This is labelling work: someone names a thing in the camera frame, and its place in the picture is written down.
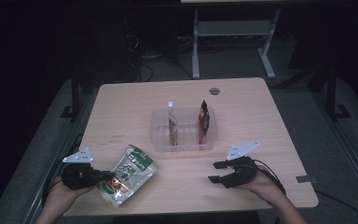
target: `small circular mark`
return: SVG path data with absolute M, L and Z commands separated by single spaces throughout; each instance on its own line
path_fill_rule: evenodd
M 218 95 L 220 93 L 220 90 L 213 87 L 209 90 L 209 93 L 212 94 L 212 95 Z

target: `green snack bag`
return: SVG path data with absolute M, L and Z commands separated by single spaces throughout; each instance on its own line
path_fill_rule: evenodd
M 111 171 L 115 176 L 100 181 L 97 188 L 107 202 L 118 207 L 146 182 L 158 165 L 140 148 L 128 145 L 118 165 Z

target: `white metal frame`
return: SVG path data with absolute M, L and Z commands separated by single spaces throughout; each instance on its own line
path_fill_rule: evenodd
M 267 53 L 272 37 L 274 36 L 280 13 L 281 9 L 276 9 L 272 20 L 265 21 L 199 21 L 198 11 L 195 11 L 192 53 L 193 78 L 200 78 L 198 54 L 199 36 L 212 35 L 266 35 L 266 43 L 263 48 L 258 49 L 258 54 L 267 76 L 269 78 L 275 78 Z

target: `red packet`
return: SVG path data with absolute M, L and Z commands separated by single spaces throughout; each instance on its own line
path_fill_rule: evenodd
M 203 101 L 199 114 L 199 145 L 206 144 L 206 133 L 209 128 L 209 119 L 208 106 L 205 101 Z

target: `chip bag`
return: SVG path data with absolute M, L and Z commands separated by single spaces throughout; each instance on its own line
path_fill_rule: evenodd
M 158 169 L 158 165 L 140 148 L 128 145 L 118 165 L 111 171 L 114 177 L 100 181 L 97 188 L 114 207 L 124 203 Z
M 200 113 L 199 113 L 199 145 L 206 144 L 206 133 L 209 129 L 209 111 L 205 101 L 202 101 Z

